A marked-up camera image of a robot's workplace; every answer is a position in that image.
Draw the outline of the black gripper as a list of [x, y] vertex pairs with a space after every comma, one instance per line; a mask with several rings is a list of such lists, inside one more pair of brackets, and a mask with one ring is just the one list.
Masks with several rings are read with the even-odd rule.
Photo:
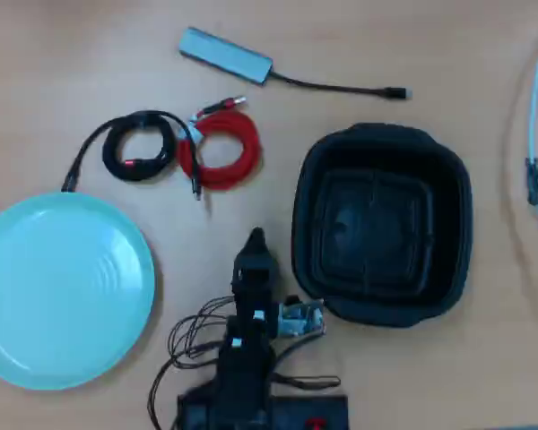
[[[256, 254], [262, 264], [246, 266], [246, 260]], [[233, 270], [231, 291], [239, 319], [276, 318], [279, 305], [273, 289], [277, 278], [277, 261], [266, 243], [265, 231], [255, 227], [238, 252]]]

